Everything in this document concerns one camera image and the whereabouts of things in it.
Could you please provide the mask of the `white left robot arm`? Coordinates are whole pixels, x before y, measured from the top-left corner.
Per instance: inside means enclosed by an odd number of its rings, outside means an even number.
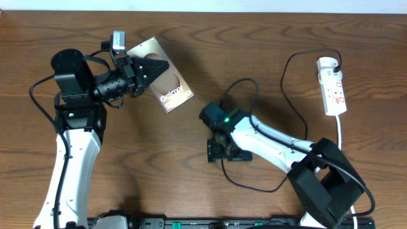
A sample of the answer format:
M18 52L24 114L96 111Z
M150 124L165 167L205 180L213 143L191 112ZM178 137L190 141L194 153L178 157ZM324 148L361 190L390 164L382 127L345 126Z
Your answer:
M57 133L57 156L48 193L34 228L88 228L87 203L95 159L106 129L107 106L125 94L142 95L169 69L166 60L125 55L115 68L99 76L88 62L101 58L65 49L52 58L51 76L60 88L54 98L55 116L44 115Z

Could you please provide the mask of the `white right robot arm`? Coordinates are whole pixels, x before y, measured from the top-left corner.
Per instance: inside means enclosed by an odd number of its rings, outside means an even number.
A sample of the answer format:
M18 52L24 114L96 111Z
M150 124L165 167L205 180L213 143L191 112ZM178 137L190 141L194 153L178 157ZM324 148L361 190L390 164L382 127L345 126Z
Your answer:
M205 106L199 118L213 136L207 141L209 162L250 162L258 155L287 175L307 214L326 228L337 227L363 194L363 181L338 146L297 139L261 123L249 112L225 112Z

